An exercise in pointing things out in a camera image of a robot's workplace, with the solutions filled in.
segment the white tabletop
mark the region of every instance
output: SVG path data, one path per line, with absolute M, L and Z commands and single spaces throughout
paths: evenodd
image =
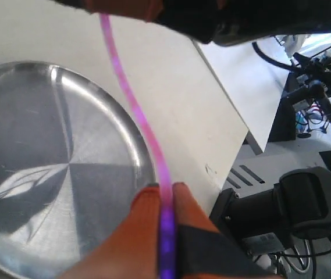
M 247 134 L 193 43 L 154 24 L 113 19 L 129 82 L 165 153 L 208 213 Z M 0 0 L 0 64 L 41 60 L 95 81 L 128 110 L 97 15 L 45 0 Z
M 268 56 L 290 63 L 284 48 L 274 38 L 258 42 Z M 256 154 L 265 150 L 288 71 L 270 65 L 251 43 L 228 48 L 196 44 L 226 95 L 249 129 L 247 141 Z

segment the pink cable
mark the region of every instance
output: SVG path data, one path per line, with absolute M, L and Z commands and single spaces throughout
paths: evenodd
M 159 177 L 160 197 L 161 197 L 161 213 L 160 213 L 160 241 L 159 241 L 159 273 L 161 279 L 175 278 L 175 215 L 173 210 L 173 191 L 172 182 L 168 166 L 158 141 L 152 131 L 148 121 L 139 106 L 133 90 L 130 88 L 129 82 L 123 70 L 116 49 L 115 40 L 113 39 L 111 23 L 108 15 L 100 15 L 101 27 L 104 34 L 106 46 L 108 48 L 112 67 L 118 77 L 120 87 L 128 100 L 131 111 L 137 124 L 140 126 L 144 138 L 146 139 L 153 158 L 155 159 L 155 167 Z

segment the white table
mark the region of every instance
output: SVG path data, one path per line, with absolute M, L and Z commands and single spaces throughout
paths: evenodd
M 258 45 L 268 56 L 290 64 L 284 48 L 274 38 L 260 40 Z M 247 125 L 249 145 L 256 154 L 262 153 L 288 71 L 262 60 L 250 42 L 228 48 L 213 43 L 196 47 Z
M 185 181 L 210 212 L 247 134 L 246 125 L 188 38 L 119 18 L 113 19 L 113 32 L 173 180 Z M 0 64 L 15 60 L 68 67 L 128 110 L 97 15 L 46 0 L 0 0 Z

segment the metal plate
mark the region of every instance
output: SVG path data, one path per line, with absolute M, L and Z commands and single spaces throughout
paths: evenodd
M 97 247 L 154 181 L 124 109 L 86 78 L 0 66 L 0 269 L 54 278 Z

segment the silver tray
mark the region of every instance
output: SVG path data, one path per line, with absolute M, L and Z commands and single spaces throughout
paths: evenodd
M 97 247 L 154 181 L 145 142 L 93 82 L 56 65 L 0 65 L 0 270 L 54 278 Z

